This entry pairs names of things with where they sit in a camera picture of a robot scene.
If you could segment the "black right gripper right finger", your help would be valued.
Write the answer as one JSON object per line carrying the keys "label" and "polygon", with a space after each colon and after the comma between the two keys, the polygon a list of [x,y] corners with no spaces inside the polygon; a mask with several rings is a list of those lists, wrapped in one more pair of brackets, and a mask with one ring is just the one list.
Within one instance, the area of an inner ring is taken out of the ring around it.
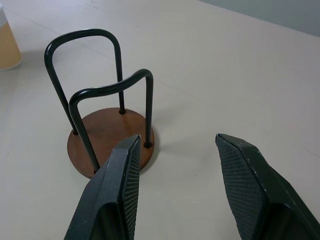
{"label": "black right gripper right finger", "polygon": [[243,240],[318,240],[320,224],[292,185],[259,149],[223,133],[215,137],[226,197]]}

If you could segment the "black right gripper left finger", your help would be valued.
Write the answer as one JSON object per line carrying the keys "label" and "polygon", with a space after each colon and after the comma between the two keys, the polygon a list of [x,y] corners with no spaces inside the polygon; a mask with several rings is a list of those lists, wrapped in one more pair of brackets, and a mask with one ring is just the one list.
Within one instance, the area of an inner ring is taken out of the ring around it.
{"label": "black right gripper left finger", "polygon": [[133,240],[139,198],[141,137],[120,141],[83,190],[66,240]]}

